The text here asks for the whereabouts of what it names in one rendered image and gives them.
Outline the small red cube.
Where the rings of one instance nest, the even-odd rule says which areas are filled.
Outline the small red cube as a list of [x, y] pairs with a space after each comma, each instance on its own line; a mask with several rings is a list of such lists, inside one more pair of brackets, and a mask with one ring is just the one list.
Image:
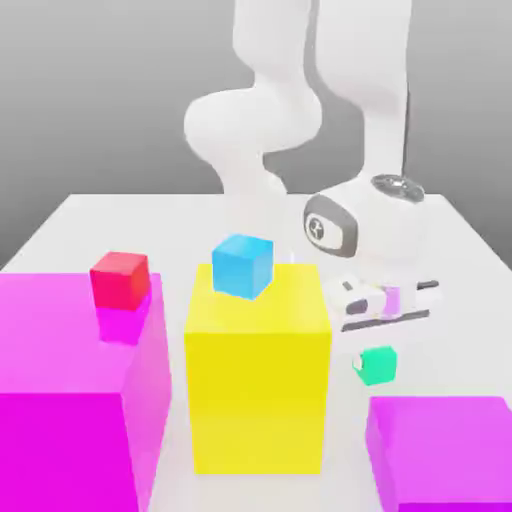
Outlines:
[[150, 291], [148, 257], [106, 253], [89, 271], [97, 308], [135, 311]]

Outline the small blue cube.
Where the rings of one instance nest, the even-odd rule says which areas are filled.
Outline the small blue cube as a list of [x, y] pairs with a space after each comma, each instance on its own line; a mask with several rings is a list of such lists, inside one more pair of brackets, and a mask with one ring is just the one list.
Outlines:
[[213, 288], [248, 300], [256, 299], [272, 282], [274, 243], [234, 234], [212, 251]]

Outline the small green cube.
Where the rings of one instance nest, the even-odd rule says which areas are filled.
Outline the small green cube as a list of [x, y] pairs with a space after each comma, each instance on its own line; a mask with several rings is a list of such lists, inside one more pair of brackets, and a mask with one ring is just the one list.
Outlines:
[[374, 386], [391, 382], [397, 370], [397, 353], [391, 346], [381, 346], [362, 351], [363, 366], [356, 371], [366, 386]]

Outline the large magenta box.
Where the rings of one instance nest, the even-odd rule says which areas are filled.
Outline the large magenta box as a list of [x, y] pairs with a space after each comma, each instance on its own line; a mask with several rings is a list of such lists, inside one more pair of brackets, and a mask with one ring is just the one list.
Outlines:
[[0, 274], [0, 512], [148, 512], [170, 400], [158, 274], [134, 312]]
[[383, 512], [512, 512], [501, 397], [373, 396], [365, 441]]

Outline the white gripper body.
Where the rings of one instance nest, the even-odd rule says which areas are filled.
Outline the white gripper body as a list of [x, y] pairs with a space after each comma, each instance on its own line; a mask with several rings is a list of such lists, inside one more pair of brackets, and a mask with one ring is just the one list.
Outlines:
[[396, 317], [350, 316], [340, 327], [340, 337], [346, 338], [350, 333], [364, 331], [375, 327], [429, 318], [430, 315], [430, 309], [420, 309], [409, 311]]

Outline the large yellow box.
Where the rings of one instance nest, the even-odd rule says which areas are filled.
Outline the large yellow box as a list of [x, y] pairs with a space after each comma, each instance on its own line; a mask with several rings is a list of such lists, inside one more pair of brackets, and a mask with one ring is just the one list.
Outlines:
[[199, 265], [184, 328], [194, 470], [321, 471], [332, 330], [314, 264], [278, 264], [254, 300]]

